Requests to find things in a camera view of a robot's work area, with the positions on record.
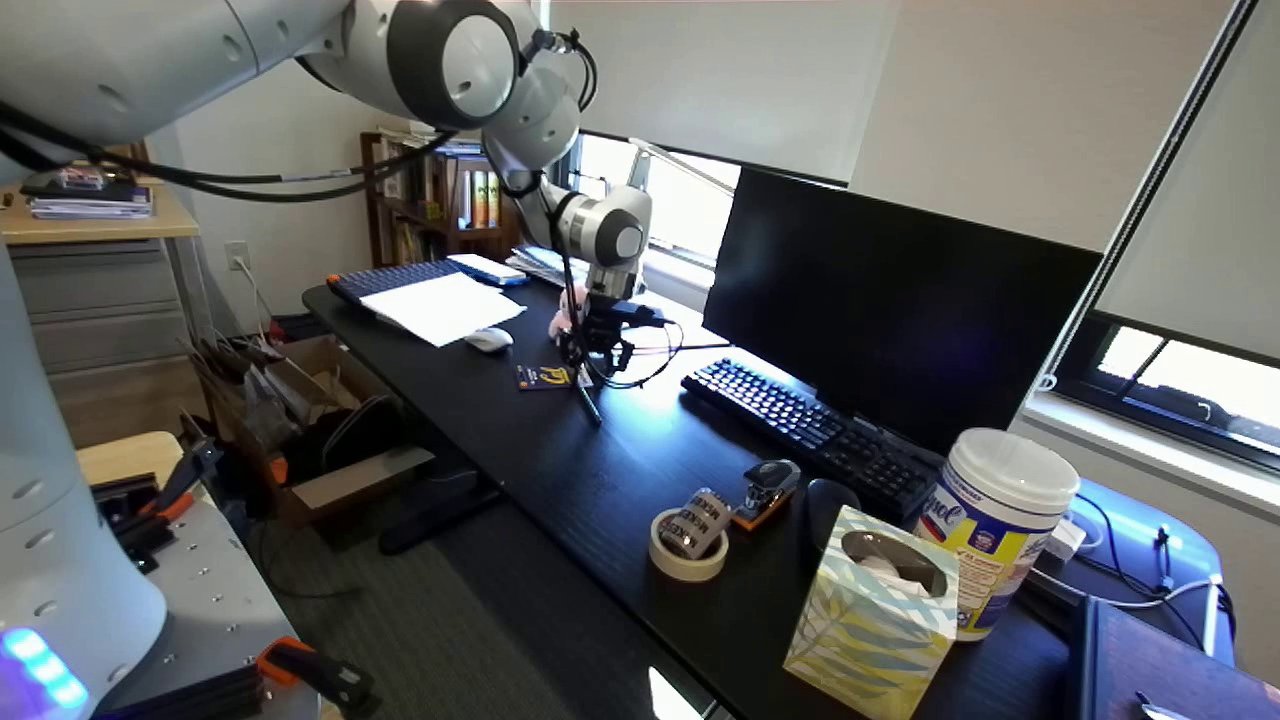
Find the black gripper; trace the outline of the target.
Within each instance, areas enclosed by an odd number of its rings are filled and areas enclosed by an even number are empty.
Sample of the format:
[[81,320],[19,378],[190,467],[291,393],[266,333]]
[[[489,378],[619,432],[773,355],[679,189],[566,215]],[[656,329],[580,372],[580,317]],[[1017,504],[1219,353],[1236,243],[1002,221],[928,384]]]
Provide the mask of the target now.
[[562,355],[595,378],[611,378],[634,363],[636,344],[628,338],[628,329],[664,329],[668,317],[654,305],[636,300],[611,300],[589,286],[566,291],[549,335],[562,347]]

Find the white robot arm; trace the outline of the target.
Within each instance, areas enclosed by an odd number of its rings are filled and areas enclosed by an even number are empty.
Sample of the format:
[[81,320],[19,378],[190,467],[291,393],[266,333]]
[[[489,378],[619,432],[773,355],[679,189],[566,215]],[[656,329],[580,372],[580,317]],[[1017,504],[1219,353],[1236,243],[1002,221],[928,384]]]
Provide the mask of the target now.
[[589,264],[553,325],[562,353],[595,374],[634,361],[654,198],[553,180],[595,59],[530,0],[0,0],[5,177],[141,140],[280,62],[446,134],[472,131],[530,235]]

